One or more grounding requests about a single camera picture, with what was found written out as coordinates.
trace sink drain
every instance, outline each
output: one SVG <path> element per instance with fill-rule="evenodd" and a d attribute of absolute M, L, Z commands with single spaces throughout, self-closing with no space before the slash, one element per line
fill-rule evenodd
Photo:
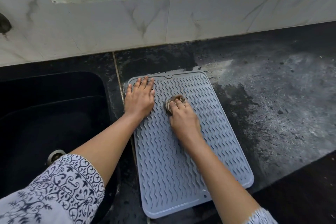
<path fill-rule="evenodd" d="M 50 166 L 55 160 L 59 159 L 63 155 L 65 155 L 65 151 L 64 150 L 55 150 L 55 151 L 53 151 L 49 155 L 49 157 L 47 159 L 47 165 Z"/>

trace forearm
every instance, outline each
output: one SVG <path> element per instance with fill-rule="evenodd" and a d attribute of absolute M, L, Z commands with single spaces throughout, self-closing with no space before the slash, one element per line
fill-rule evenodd
<path fill-rule="evenodd" d="M 106 186 L 129 138 L 141 120 L 142 118 L 136 115 L 124 114 L 71 153 L 86 158 L 98 171 Z"/>
<path fill-rule="evenodd" d="M 260 208 L 203 138 L 188 147 L 224 224 L 242 224 Z"/>

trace hand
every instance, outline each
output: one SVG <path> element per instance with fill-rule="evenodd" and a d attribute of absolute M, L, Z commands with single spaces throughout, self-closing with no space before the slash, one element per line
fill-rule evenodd
<path fill-rule="evenodd" d="M 152 90 L 154 85 L 154 79 L 150 79 L 148 82 L 148 76 L 142 81 L 138 78 L 133 91 L 132 85 L 127 87 L 125 97 L 125 114 L 134 115 L 135 117 L 143 120 L 154 107 L 154 95 L 155 90 Z"/>
<path fill-rule="evenodd" d="M 204 142 L 200 121 L 190 104 L 183 104 L 176 99 L 175 102 L 170 102 L 170 107 L 173 114 L 170 117 L 170 125 L 182 145 L 190 150 L 194 143 Z"/>

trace white marble wall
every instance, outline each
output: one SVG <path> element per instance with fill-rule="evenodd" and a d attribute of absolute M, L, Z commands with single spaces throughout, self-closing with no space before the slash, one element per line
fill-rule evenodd
<path fill-rule="evenodd" d="M 336 20 L 336 0 L 0 0 L 0 66 Z"/>

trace black granite countertop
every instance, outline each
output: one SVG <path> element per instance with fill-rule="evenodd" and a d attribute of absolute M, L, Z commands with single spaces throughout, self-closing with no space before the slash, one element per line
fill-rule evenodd
<path fill-rule="evenodd" d="M 128 79 L 170 70 L 207 73 L 254 173 L 251 193 L 336 149 L 336 22 L 115 52 Z M 89 71 L 104 82 L 112 121 L 123 114 L 113 53 L 0 68 L 0 81 Z M 146 223 L 131 146 L 121 157 L 122 183 L 111 223 Z M 155 220 L 198 223 L 208 203 Z"/>

